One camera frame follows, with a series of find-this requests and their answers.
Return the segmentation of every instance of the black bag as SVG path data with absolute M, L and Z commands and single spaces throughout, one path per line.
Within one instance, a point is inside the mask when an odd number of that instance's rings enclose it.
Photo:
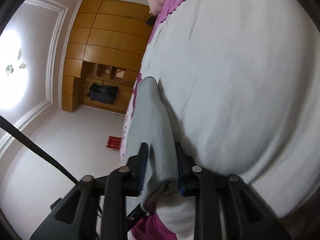
M 116 99 L 118 90 L 118 87 L 101 86 L 93 83 L 90 87 L 88 96 L 91 100 L 95 100 L 100 103 L 113 104 Z

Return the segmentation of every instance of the black strap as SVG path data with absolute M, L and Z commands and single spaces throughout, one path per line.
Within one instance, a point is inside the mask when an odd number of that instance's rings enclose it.
M 39 157 L 50 163 L 52 166 L 56 167 L 64 175 L 66 175 L 74 184 L 78 183 L 78 180 L 72 176 L 60 163 L 58 163 L 54 158 L 42 150 L 38 145 L 31 141 L 27 136 L 15 128 L 11 123 L 4 119 L 0 115 L 0 127 L 5 130 L 7 133 L 11 134 L 19 142 L 21 142 L 29 150 L 33 151 Z

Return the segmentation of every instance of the grey towel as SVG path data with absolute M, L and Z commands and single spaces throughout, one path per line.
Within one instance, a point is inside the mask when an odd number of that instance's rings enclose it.
M 138 85 L 123 165 L 138 154 L 142 142 L 148 144 L 149 156 L 140 203 L 145 211 L 153 213 L 159 197 L 177 189 L 179 174 L 169 116 L 152 77 Z

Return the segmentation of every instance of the black clamp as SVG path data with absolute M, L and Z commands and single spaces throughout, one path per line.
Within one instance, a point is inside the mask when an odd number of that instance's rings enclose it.
M 267 205 L 236 176 L 221 176 L 196 166 L 176 143 L 179 190 L 196 197 L 195 240 L 291 240 Z M 30 240 L 127 240 L 127 232 L 146 213 L 138 205 L 127 217 L 125 197 L 142 190 L 148 145 L 109 176 L 86 175 L 55 202 L 52 212 Z M 100 196 L 105 196 L 100 236 L 96 232 Z

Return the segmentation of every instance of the white bedsheet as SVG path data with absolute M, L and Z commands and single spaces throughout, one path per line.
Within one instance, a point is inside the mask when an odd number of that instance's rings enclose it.
M 296 0 L 186 0 L 158 27 L 141 73 L 157 80 L 185 153 L 239 174 L 283 217 L 319 182 L 319 41 Z M 178 239 L 193 239 L 192 204 L 157 204 Z

